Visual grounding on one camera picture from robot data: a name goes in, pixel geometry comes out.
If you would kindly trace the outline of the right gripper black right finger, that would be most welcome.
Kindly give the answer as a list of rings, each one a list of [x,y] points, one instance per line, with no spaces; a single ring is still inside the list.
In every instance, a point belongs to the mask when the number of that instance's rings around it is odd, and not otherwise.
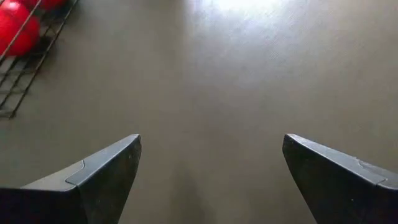
[[[282,153],[317,224],[398,224],[398,173],[296,134]]]

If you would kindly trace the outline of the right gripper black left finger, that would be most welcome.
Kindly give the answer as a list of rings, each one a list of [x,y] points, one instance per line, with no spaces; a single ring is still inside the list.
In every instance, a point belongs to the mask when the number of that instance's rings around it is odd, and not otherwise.
[[[0,224],[118,224],[141,151],[132,134],[22,187],[0,187]]]

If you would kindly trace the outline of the black wire basket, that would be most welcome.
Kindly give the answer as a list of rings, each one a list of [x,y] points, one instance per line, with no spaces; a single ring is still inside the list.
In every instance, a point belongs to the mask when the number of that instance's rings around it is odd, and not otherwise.
[[[34,47],[23,56],[6,56],[8,48],[0,55],[0,119],[12,119],[17,114],[24,98],[29,92],[42,65],[54,47],[66,21],[80,0],[67,0],[60,7],[52,10],[29,9],[30,15],[20,28],[24,28],[31,16],[38,18],[40,37]]]

